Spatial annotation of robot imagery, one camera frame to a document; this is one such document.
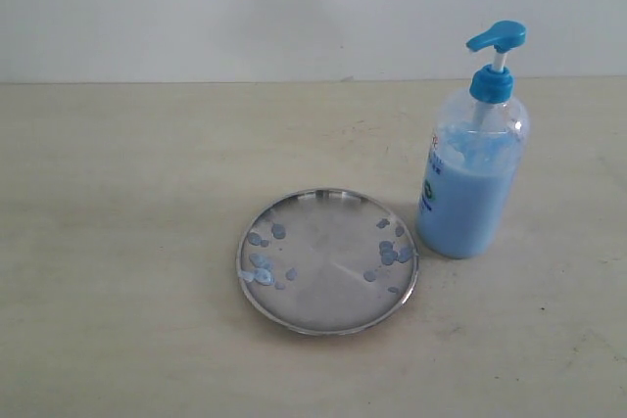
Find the blue soap pump bottle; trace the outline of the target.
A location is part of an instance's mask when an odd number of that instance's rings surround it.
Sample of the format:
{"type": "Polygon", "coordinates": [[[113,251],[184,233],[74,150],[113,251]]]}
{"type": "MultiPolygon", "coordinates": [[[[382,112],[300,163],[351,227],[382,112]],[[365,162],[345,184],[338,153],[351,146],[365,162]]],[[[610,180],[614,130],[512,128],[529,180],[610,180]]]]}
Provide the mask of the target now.
{"type": "Polygon", "coordinates": [[[526,107],[513,95],[506,56],[525,40],[525,26],[515,21],[494,23],[469,39],[469,51],[491,47],[494,59],[439,110],[416,231],[430,250],[445,257],[483,254],[501,222],[530,127],[526,107]]]}

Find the round stainless steel plate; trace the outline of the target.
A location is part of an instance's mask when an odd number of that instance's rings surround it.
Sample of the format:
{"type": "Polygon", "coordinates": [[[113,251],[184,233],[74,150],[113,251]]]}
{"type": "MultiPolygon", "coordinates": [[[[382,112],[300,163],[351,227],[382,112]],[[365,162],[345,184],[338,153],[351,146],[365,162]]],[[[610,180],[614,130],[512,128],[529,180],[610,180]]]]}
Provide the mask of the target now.
{"type": "Polygon", "coordinates": [[[418,278],[410,229],[391,209],[348,189],[288,194],[245,229],[235,271],[268,320],[308,336],[352,335],[396,313],[418,278]]]}

